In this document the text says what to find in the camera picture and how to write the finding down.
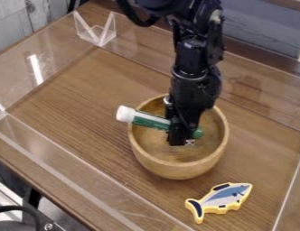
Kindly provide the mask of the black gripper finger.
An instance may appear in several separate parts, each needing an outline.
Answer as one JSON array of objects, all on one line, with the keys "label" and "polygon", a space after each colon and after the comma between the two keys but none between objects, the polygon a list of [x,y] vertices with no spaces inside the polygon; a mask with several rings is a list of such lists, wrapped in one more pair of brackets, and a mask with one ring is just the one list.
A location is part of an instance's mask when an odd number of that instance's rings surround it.
[{"label": "black gripper finger", "polygon": [[170,125],[174,126],[175,125],[175,109],[174,109],[174,105],[171,103],[171,99],[170,96],[165,96],[163,98],[163,103],[165,103],[165,107],[166,107],[166,118],[170,121]]},{"label": "black gripper finger", "polygon": [[191,145],[195,139],[201,138],[201,127],[197,123],[189,123],[182,113],[175,110],[175,125],[167,133],[170,146]]}]

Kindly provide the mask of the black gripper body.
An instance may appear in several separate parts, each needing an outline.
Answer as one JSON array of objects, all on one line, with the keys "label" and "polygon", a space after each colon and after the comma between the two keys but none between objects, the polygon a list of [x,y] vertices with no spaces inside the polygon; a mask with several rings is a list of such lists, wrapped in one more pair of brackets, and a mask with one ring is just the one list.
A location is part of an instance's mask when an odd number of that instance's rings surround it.
[{"label": "black gripper body", "polygon": [[171,68],[169,96],[174,109],[186,121],[198,123],[201,115],[216,105],[222,89],[222,77],[217,66],[197,75]]}]

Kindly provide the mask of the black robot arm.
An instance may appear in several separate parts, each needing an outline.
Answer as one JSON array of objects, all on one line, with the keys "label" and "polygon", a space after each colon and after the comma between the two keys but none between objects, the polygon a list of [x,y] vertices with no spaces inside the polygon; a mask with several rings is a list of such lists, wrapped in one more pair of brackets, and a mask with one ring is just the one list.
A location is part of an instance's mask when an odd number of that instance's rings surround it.
[{"label": "black robot arm", "polygon": [[222,88],[218,62],[224,60],[221,0],[115,0],[141,27],[165,18],[173,30],[175,61],[169,94],[163,98],[171,146],[194,140],[201,115],[212,109]]}]

